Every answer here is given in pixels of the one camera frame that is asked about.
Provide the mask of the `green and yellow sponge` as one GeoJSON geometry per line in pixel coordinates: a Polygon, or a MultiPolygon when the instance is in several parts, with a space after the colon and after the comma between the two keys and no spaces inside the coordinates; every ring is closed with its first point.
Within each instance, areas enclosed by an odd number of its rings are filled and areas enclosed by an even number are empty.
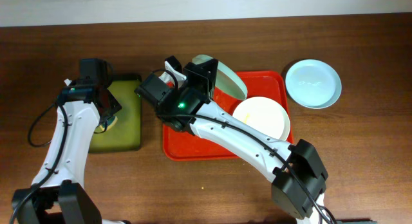
{"type": "Polygon", "coordinates": [[[111,129],[117,122],[118,118],[116,116],[112,116],[108,118],[104,123],[99,125],[96,130],[94,130],[94,134],[102,134],[111,129]]]}

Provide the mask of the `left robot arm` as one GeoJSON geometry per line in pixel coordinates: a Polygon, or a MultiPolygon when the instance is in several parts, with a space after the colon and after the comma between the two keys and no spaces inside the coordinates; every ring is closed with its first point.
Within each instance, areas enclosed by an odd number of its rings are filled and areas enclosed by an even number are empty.
{"type": "Polygon", "coordinates": [[[105,223],[84,190],[84,171],[96,128],[121,106],[108,90],[113,68],[82,59],[80,77],[66,80],[53,107],[57,123],[46,158],[32,184],[12,198],[11,223],[105,223]]]}

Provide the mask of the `white plate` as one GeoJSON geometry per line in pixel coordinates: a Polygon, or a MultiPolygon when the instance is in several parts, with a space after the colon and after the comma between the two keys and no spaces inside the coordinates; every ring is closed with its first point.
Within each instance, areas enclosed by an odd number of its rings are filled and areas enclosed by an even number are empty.
{"type": "Polygon", "coordinates": [[[269,137],[284,141],[289,137],[289,116],[283,106],[270,98],[248,98],[235,108],[232,116],[269,137]]]}

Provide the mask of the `light blue plate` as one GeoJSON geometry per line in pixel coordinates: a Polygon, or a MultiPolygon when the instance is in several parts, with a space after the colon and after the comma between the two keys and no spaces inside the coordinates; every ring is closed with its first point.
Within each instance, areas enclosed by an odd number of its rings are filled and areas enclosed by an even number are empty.
{"type": "Polygon", "coordinates": [[[294,102],[310,109],[330,107],[342,93],[338,73],[329,64],[315,59],[292,64],[285,75],[285,86],[294,102]]]}

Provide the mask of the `light green plate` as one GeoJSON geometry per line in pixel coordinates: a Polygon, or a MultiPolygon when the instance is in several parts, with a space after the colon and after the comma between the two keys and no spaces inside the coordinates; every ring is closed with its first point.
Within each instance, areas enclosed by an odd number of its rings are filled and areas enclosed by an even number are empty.
{"type": "MultiPolygon", "coordinates": [[[[208,55],[197,55],[195,56],[191,62],[195,64],[203,63],[207,60],[214,59],[208,55]]],[[[240,79],[240,77],[232,71],[228,66],[226,66],[221,61],[218,61],[218,71],[216,77],[216,84],[215,88],[218,88],[225,94],[236,98],[238,100],[245,100],[247,98],[248,89],[245,83],[240,79]]],[[[205,95],[202,95],[200,91],[195,89],[201,96],[208,98],[205,95]]]]}

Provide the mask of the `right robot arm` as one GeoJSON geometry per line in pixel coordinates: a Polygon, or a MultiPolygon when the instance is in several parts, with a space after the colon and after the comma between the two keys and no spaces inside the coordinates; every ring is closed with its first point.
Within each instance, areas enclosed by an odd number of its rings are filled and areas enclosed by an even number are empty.
{"type": "Polygon", "coordinates": [[[274,203],[298,223],[336,223],[323,203],[328,172],[316,148],[265,135],[219,107],[212,97],[221,88],[222,66],[208,55],[186,66],[170,56],[162,75],[151,73],[135,93],[174,131],[214,142],[256,168],[271,183],[274,203]]]}

